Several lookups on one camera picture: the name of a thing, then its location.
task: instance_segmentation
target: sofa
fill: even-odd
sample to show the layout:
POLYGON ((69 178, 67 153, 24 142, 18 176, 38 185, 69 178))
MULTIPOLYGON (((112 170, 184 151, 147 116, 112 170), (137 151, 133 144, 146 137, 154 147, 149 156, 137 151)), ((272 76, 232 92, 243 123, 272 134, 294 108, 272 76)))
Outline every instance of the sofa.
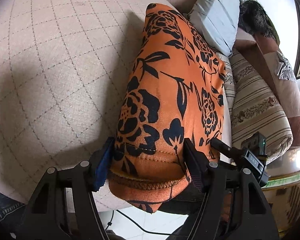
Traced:
MULTIPOLYGON (((146 7, 188 13, 195 0, 182 1, 0 0, 1 193, 26 203, 47 168, 74 167, 115 135, 146 7)), ((234 83, 224 61, 228 98, 234 83)), ((230 100, 222 135, 229 145, 230 100)), ((71 197, 67 189, 69 211, 71 197)), ((94 198, 99 211, 130 206, 107 181, 94 198)))

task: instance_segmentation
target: folded orange cloth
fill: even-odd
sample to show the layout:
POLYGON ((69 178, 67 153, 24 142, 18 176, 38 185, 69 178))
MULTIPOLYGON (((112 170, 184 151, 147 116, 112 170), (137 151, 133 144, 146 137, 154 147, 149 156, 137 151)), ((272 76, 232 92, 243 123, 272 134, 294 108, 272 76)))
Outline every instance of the folded orange cloth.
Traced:
POLYGON ((184 138, 210 160, 221 138, 225 65, 197 30, 162 4, 147 7, 109 172, 111 192, 149 213, 191 181, 184 138))

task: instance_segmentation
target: blue denim jeans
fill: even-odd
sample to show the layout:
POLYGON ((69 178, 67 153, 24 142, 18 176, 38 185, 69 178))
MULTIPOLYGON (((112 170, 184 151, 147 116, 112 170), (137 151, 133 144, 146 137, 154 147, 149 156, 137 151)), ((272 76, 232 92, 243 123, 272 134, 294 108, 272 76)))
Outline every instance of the blue denim jeans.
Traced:
POLYGON ((0 222, 4 228, 15 233, 26 205, 0 193, 0 222))

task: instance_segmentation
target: black furry object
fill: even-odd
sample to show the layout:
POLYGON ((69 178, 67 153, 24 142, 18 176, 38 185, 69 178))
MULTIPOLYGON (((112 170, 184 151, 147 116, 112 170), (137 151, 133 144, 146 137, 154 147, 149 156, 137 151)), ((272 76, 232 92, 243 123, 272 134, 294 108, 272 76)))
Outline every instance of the black furry object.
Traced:
POLYGON ((252 36, 255 33, 260 33, 276 40, 272 22, 262 5, 257 1, 246 0, 240 4, 238 27, 252 36))

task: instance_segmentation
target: orange garment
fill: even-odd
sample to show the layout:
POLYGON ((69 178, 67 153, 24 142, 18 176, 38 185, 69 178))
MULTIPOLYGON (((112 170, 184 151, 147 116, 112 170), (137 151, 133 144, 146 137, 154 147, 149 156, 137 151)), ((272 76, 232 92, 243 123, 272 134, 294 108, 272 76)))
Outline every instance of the orange garment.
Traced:
POLYGON ((224 62, 180 13, 147 7, 109 172, 114 195, 149 213, 178 195, 191 182, 184 138, 219 159, 210 140, 222 134, 224 79, 224 62))

